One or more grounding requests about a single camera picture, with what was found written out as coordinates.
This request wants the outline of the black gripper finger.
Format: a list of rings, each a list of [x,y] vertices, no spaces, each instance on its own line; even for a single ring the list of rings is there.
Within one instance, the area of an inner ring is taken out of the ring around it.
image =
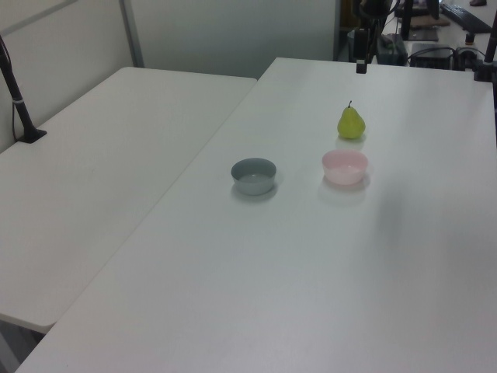
[[[367,73],[368,30],[356,30],[356,73]]]
[[[367,63],[372,64],[377,53],[379,22],[371,22],[368,31]]]

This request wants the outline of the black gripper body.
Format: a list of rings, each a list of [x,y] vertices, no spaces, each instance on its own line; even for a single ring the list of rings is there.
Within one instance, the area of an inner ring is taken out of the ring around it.
[[[391,7],[392,0],[360,1],[360,19],[364,22],[386,19]]]

